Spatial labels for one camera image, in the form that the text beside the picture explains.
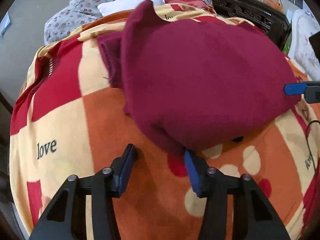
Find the bedspread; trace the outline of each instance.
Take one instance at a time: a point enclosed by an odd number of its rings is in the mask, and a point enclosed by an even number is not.
[[[224,19],[184,4],[166,4],[155,11],[167,21],[214,19],[231,25],[245,21]],[[36,52],[14,106],[10,138],[12,195],[28,233],[67,176],[91,176],[120,156],[127,143],[133,143],[139,158],[126,193],[114,200],[122,239],[197,238],[205,199],[192,191],[183,158],[161,151],[124,114],[124,95],[110,87],[101,58],[97,37],[123,30],[130,13],[119,12],[83,25]],[[286,60],[297,81],[306,80],[291,60]],[[224,174],[251,174],[291,239],[297,239],[319,203],[320,128],[314,125],[306,130],[307,124],[319,117],[319,104],[308,105],[302,99],[262,129],[244,135],[243,141],[228,141],[198,154]],[[88,197],[87,236],[93,239],[90,202]],[[231,234],[230,209],[227,239]]]

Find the maroon cloth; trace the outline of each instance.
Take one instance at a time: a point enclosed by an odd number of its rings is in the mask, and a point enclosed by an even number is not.
[[[124,91],[125,111],[169,153],[246,135],[301,99],[284,94],[295,77],[283,53],[247,23],[170,23],[145,1],[122,33],[98,44],[111,86]]]

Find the black cable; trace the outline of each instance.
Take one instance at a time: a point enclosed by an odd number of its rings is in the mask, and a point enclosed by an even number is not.
[[[308,131],[310,129],[310,125],[312,125],[313,123],[318,123],[320,124],[320,121],[319,120],[313,120],[311,121],[308,126],[307,126],[307,129],[306,129],[306,141],[307,141],[307,146],[308,146],[308,150],[309,150],[309,155],[311,156],[311,159],[312,159],[312,163],[313,163],[313,168],[315,169],[315,173],[316,173],[316,164],[315,164],[315,160],[313,159],[313,156],[312,156],[312,153],[311,153],[311,150],[310,150],[310,145],[309,145],[309,141],[308,141]]]

